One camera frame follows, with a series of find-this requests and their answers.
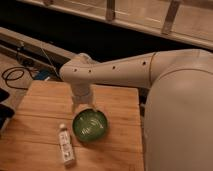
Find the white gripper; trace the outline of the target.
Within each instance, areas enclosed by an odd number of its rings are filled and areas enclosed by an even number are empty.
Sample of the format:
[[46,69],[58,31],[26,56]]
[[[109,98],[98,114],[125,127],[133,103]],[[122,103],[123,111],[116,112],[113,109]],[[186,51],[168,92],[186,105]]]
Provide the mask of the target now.
[[96,111],[96,107],[93,101],[93,90],[90,84],[72,84],[72,113],[77,111],[77,108],[86,104],[89,108]]

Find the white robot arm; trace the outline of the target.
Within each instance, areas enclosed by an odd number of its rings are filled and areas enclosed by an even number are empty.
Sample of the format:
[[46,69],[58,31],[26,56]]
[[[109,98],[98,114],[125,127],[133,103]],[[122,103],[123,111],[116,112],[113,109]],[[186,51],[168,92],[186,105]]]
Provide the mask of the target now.
[[75,103],[92,84],[147,88],[145,171],[213,171],[213,53],[159,51],[99,63],[80,53],[60,68]]

